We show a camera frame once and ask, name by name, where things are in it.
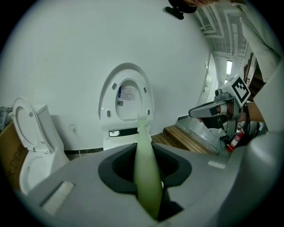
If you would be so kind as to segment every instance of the ceiling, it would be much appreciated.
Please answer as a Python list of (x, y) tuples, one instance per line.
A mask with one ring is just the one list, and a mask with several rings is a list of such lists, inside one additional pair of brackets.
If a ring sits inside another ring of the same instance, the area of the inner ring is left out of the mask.
[[(242, 32), (240, 13), (230, 3), (221, 2), (198, 8), (194, 16), (207, 38), (217, 65), (219, 82), (243, 73), (251, 50)], [(227, 60), (233, 61), (227, 75)]]

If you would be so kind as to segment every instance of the hand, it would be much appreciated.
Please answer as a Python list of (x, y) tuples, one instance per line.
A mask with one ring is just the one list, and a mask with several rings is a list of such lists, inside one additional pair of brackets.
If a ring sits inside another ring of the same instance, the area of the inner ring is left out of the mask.
[[(221, 107), (217, 106), (216, 108), (217, 108), (217, 113), (220, 113)], [(234, 113), (234, 105), (231, 104), (231, 103), (227, 104), (227, 114), (229, 116), (232, 116), (233, 113)], [(240, 118), (238, 119), (238, 122), (246, 121), (246, 119), (247, 119), (246, 113), (242, 112)]]

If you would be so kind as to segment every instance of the toilet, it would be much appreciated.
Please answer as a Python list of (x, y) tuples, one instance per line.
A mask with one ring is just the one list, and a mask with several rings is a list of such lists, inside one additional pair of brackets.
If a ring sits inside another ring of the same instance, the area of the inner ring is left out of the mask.
[(28, 194), (38, 183), (69, 162), (47, 105), (30, 105), (24, 98), (13, 105), (14, 125), (28, 154), (20, 172), (20, 189)]
[(154, 97), (148, 77), (136, 64), (120, 64), (108, 75), (99, 99), (103, 149), (137, 143), (139, 114), (146, 116), (151, 141)]

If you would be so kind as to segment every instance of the ceiling light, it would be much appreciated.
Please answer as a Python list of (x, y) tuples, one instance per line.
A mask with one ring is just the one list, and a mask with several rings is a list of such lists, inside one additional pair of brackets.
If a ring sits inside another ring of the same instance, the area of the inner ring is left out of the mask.
[(233, 66), (233, 62), (228, 60), (228, 61), (227, 61), (227, 74), (228, 74), (228, 75), (231, 74), (232, 66)]

